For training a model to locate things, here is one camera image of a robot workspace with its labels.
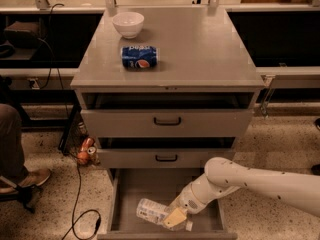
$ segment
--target person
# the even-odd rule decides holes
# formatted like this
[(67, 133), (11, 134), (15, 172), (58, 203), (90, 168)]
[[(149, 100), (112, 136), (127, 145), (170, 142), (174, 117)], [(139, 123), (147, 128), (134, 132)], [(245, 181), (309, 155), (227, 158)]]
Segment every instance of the person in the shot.
[[(21, 118), (10, 105), (0, 104), (0, 175), (20, 187), (41, 186), (50, 177), (49, 169), (29, 172), (25, 167), (24, 151), (21, 143)], [(0, 180), (0, 194), (16, 190)]]

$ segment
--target cabinet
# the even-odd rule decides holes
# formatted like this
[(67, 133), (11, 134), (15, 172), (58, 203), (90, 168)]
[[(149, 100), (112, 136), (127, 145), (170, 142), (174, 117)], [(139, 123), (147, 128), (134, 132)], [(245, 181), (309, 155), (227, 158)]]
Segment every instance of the cabinet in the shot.
[[(218, 201), (193, 216), (193, 232), (150, 225), (135, 209), (141, 198), (168, 205), (208, 159), (232, 159), (263, 81), (224, 10), (133, 8), (145, 23), (132, 40), (112, 26), (122, 10), (129, 9), (105, 12), (71, 83), (114, 185), (107, 234), (99, 238), (236, 239)], [(137, 44), (160, 48), (155, 68), (123, 68), (120, 47)]]

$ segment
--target drawer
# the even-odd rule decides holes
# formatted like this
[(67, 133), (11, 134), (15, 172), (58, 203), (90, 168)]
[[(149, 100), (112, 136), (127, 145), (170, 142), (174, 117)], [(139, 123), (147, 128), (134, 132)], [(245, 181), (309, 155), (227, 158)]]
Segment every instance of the drawer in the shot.
[(210, 158), (232, 160), (234, 154), (229, 149), (98, 149), (99, 160), (104, 168), (203, 168)]
[(227, 231), (218, 201), (190, 218), (192, 231), (169, 231), (136, 216), (142, 198), (169, 205), (185, 185), (201, 174), (199, 169), (124, 169), (115, 176), (107, 233), (98, 239), (237, 239)]
[(99, 137), (240, 137), (253, 115), (246, 110), (83, 110), (89, 133)]

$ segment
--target blue can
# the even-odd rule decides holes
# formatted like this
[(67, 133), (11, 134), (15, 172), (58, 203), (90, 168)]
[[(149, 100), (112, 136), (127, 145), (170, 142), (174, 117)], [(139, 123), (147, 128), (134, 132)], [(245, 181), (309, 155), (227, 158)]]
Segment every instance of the blue can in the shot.
[(121, 48), (121, 59), (126, 68), (150, 68), (157, 65), (158, 52), (153, 46), (124, 46)]

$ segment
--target white bowl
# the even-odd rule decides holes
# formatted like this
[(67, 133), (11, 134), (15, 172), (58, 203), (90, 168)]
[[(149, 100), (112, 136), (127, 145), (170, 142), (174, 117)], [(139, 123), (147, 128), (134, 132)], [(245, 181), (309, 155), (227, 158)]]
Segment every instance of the white bowl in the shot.
[(121, 12), (112, 19), (115, 29), (127, 39), (135, 38), (140, 33), (143, 22), (143, 15), (137, 12)]

